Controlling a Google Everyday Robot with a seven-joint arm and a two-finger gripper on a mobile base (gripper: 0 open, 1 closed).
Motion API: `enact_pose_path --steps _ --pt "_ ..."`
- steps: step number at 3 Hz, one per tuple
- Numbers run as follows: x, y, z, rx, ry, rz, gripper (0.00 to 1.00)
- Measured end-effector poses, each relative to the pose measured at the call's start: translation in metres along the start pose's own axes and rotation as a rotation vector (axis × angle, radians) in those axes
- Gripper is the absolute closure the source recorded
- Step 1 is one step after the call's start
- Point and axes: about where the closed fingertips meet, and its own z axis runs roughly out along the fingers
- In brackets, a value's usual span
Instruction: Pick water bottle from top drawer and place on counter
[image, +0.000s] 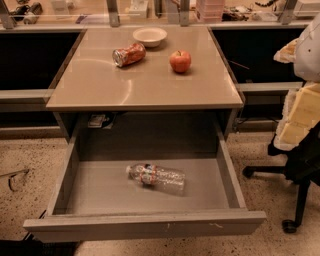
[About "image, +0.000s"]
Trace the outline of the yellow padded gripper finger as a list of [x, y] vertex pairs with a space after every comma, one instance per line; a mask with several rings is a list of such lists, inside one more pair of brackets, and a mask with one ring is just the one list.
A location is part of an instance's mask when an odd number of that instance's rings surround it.
[[290, 151], [320, 121], [320, 84], [307, 82], [299, 90], [290, 90], [285, 97], [282, 115], [273, 145]]
[[275, 55], [273, 56], [273, 59], [280, 63], [294, 63], [295, 62], [295, 50], [297, 45], [298, 39], [294, 39], [288, 44], [286, 44], [284, 47], [282, 47], [280, 50], [278, 50]]

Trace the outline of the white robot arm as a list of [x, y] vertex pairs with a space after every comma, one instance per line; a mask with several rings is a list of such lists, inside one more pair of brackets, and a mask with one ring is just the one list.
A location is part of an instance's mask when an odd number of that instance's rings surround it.
[[292, 63], [294, 74], [305, 81], [302, 88], [290, 89], [286, 95], [273, 140], [277, 149], [290, 151], [320, 121], [320, 14], [297, 39], [277, 51], [273, 59]]

